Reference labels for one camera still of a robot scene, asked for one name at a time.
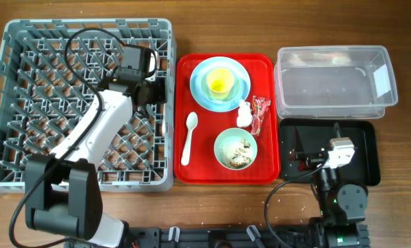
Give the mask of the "white plastic spoon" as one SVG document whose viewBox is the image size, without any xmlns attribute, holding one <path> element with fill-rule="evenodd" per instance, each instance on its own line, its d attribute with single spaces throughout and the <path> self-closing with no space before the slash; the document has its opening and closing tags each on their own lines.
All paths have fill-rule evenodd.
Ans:
<svg viewBox="0 0 411 248">
<path fill-rule="evenodd" d="M 195 112 L 190 112 L 186 120 L 187 137 L 186 137 L 184 149 L 182 151 L 181 165 L 186 166 L 189 164 L 190 153 L 191 153 L 192 133 L 197 125 L 198 125 L 198 115 Z"/>
</svg>

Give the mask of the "red snack wrapper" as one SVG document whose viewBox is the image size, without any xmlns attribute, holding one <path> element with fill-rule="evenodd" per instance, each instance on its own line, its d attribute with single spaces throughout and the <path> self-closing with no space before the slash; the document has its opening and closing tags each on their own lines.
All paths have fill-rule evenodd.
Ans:
<svg viewBox="0 0 411 248">
<path fill-rule="evenodd" d="M 271 106 L 271 100 L 261 96 L 253 96 L 251 109 L 253 112 L 253 120 L 251 122 L 251 134 L 254 137 L 260 135 L 261 126 L 266 113 Z"/>
</svg>

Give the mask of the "white tissue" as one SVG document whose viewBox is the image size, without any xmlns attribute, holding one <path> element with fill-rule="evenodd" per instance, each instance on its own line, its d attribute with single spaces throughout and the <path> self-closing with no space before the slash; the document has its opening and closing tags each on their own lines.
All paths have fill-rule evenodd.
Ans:
<svg viewBox="0 0 411 248">
<path fill-rule="evenodd" d="M 253 120 L 251 113 L 251 104 L 249 102 L 239 100 L 238 117 L 236 119 L 236 125 L 239 128 L 248 127 Z"/>
</svg>

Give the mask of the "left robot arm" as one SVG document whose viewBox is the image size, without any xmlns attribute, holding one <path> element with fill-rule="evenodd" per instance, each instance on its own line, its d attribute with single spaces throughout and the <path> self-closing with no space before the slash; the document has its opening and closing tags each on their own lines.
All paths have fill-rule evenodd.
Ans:
<svg viewBox="0 0 411 248">
<path fill-rule="evenodd" d="M 103 211 L 97 170 L 109 144 L 138 107 L 163 103 L 165 82 L 150 81 L 157 69 L 156 51 L 124 47 L 123 61 L 93 92 L 95 98 L 73 131 L 50 154 L 33 154 L 25 166 L 25 195 L 10 221 L 8 235 L 15 247 L 15 223 L 22 210 L 30 229 L 58 234 L 65 242 L 98 247 L 131 247 L 129 224 Z"/>
</svg>

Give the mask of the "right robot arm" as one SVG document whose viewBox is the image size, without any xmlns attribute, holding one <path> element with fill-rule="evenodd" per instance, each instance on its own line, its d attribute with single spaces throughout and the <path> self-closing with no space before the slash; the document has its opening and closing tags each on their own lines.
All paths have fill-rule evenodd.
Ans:
<svg viewBox="0 0 411 248">
<path fill-rule="evenodd" d="M 302 247 L 360 247 L 359 223 L 365 220 L 368 204 L 366 187 L 345 183 L 339 169 L 350 164 L 355 145 L 343 135 L 339 124 L 334 124 L 336 137 L 328 147 L 318 152 L 304 151 L 298 129 L 294 129 L 294 145 L 288 157 L 299 163 L 299 170 L 310 178 L 321 216 L 311 218 L 302 238 Z"/>
</svg>

